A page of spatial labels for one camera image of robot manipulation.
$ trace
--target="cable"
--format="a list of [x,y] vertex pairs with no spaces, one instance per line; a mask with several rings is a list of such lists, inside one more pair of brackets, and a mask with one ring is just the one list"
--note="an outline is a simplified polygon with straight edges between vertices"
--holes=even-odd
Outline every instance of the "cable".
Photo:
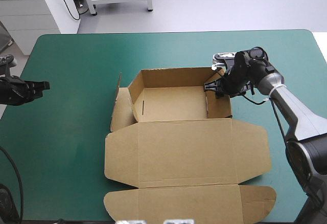
[[67,2],[65,0],[63,0],[63,2],[65,3],[66,7],[67,7],[67,10],[69,12],[69,14],[71,15],[71,17],[74,19],[74,20],[80,20],[81,19],[81,15],[78,14],[78,18],[75,18],[73,15],[72,15],[72,12],[71,10],[69,9],[68,5],[67,5]]
[[262,105],[263,103],[266,102],[266,100],[263,100],[263,101],[257,103],[257,102],[255,102],[255,101],[253,101],[253,100],[250,100],[250,99],[247,98],[245,95],[242,95],[242,96],[243,96],[245,99],[247,99],[248,101],[250,101],[251,103],[255,104],[255,105]]
[[[219,72],[217,72],[219,76],[221,76],[221,78],[224,78],[226,81],[229,81],[227,78],[225,78],[224,76],[222,76]],[[242,95],[245,99],[247,99],[248,101],[250,101],[251,103],[255,104],[255,105],[262,105],[263,103],[266,102],[266,100],[263,100],[262,102],[260,103],[257,103],[253,100],[250,100],[249,98],[247,98],[245,95]]]
[[86,9],[85,12],[79,13],[79,15],[83,15],[84,13],[86,13],[88,11],[88,9]]
[[21,224],[22,221],[22,217],[24,214],[24,192],[22,189],[22,183],[21,183],[21,178],[20,178],[20,174],[19,171],[15,165],[15,162],[12,160],[12,158],[9,156],[9,154],[7,153],[7,151],[0,146],[0,150],[5,154],[5,156],[7,157],[7,159],[9,160],[9,162],[11,163],[12,167],[15,170],[17,179],[18,179],[18,184],[19,184],[19,193],[20,193],[20,216],[19,216],[19,224]]
[[270,101],[271,101],[271,106],[272,106],[272,109],[273,109],[273,111],[274,111],[274,114],[275,114],[275,117],[276,117],[276,120],[277,120],[277,123],[278,123],[279,129],[280,129],[281,134],[282,134],[282,137],[283,137],[284,144],[285,144],[285,146],[286,146],[285,134],[284,134],[284,131],[283,131],[283,128],[282,128],[281,121],[279,120],[279,117],[278,117],[278,114],[277,114],[277,111],[276,111],[276,108],[275,108],[275,104],[274,104],[272,98],[270,98]]

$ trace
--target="unfolded cardboard box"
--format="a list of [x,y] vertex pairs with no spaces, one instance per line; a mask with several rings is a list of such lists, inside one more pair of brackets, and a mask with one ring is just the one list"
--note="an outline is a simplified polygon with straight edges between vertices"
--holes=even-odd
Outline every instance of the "unfolded cardboard box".
[[271,211],[271,187],[239,185],[270,170],[267,134],[226,118],[229,98],[203,91],[214,78],[210,68],[142,70],[119,89],[105,175],[138,189],[105,196],[114,220],[241,224]]

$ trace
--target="white floor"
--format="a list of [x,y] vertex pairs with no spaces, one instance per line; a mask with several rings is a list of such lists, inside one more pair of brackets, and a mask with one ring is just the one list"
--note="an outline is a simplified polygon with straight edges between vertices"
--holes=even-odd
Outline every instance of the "white floor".
[[[327,0],[153,0],[98,5],[97,16],[82,15],[78,33],[181,32],[308,29],[327,60]],[[27,62],[17,45],[1,55],[14,54],[20,75]],[[0,105],[0,116],[5,106]]]

